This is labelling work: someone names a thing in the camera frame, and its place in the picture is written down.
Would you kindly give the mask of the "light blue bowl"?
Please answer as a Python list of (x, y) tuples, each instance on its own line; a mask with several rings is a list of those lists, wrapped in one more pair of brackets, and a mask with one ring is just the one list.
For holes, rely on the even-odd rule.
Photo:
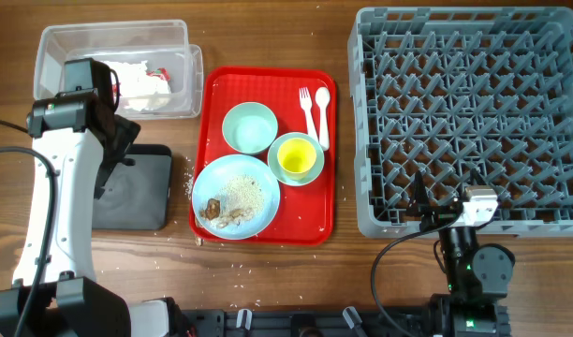
[[(316, 148), (316, 154), (317, 154), (316, 163), (311, 168), (308, 175), (306, 177), (304, 177), (303, 179), (298, 180), (298, 181), (292, 180), (286, 176), (286, 174), (282, 171), (282, 169), (278, 163), (278, 158), (277, 158), (279, 147), (286, 140), (293, 139), (293, 138), (303, 138), (303, 139), (307, 139), (307, 140), (312, 141), (315, 148)], [(274, 176), (281, 183), (284, 183), (284, 184), (290, 185), (290, 186), (303, 186), (303, 185), (306, 185), (306, 184), (314, 181), (316, 178), (319, 177), (320, 173), (322, 172), (323, 167), (324, 167), (324, 162), (325, 162), (324, 152), (321, 149), (319, 143), (317, 141), (315, 141), (314, 139), (312, 139), (309, 135), (304, 134), (304, 133), (300, 133), (300, 132), (291, 132), (291, 133), (286, 133), (286, 134), (280, 136), (270, 146), (270, 148), (268, 150), (268, 154), (267, 154), (267, 164), (268, 164), (269, 168), (271, 169), (272, 173), (274, 174)]]

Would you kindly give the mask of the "yellow plastic cup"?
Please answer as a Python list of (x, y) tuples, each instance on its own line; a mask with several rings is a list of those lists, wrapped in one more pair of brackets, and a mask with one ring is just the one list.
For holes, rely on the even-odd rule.
[(306, 177), (316, 163), (316, 148), (307, 139), (288, 139), (279, 147), (277, 158), (286, 176), (298, 181)]

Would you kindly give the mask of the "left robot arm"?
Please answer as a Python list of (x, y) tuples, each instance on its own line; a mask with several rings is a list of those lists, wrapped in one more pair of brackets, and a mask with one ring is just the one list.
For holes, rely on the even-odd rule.
[(128, 304), (97, 282), (92, 254), (94, 226), (166, 220), (171, 150), (137, 143), (140, 126), (117, 114), (120, 82), (108, 65), (68, 61), (64, 75), (24, 128), (34, 188), (20, 261), (0, 290), (0, 334), (187, 336), (174, 299)]

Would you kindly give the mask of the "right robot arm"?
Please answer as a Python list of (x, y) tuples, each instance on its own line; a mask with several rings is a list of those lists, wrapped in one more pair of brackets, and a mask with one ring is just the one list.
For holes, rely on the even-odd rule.
[(436, 232), (449, 293), (431, 296), (423, 314), (426, 336), (509, 336), (507, 308), (498, 301), (507, 296), (515, 256), (500, 244), (478, 243), (478, 231), (487, 226), (498, 208), (494, 189), (470, 173), (470, 184), (449, 205), (433, 206), (422, 175), (414, 175), (406, 213), (420, 219), (419, 232)]

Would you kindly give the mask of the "white napkin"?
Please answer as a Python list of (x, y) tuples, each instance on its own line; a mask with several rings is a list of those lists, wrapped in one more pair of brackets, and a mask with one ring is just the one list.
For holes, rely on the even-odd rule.
[(116, 91), (117, 84), (120, 84), (120, 109), (158, 110), (170, 102), (170, 75), (165, 68), (149, 70), (146, 61), (104, 61), (104, 64), (118, 75), (118, 80), (112, 78), (112, 89)]

